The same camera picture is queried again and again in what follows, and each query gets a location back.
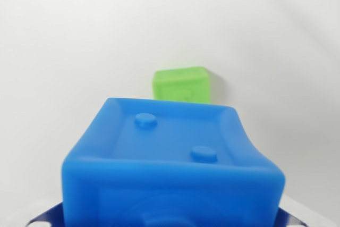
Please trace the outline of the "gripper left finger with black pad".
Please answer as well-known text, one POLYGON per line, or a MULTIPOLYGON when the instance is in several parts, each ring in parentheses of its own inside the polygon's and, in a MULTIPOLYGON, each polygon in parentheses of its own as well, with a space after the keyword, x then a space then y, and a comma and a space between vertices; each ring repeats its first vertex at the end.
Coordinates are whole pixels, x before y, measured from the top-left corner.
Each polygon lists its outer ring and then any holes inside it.
POLYGON ((63 203, 59 203, 49 210, 31 219, 26 226, 33 226, 34 223, 46 223, 48 226, 63 226, 63 203))

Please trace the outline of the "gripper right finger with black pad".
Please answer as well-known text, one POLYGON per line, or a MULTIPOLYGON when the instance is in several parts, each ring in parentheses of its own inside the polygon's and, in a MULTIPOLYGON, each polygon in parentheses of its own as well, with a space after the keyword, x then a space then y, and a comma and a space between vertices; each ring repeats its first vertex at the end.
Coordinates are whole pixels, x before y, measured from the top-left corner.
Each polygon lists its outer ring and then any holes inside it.
POLYGON ((306 226, 301 219, 304 213, 306 213, 306 207, 302 204, 281 202, 276 216, 276 226, 306 226))

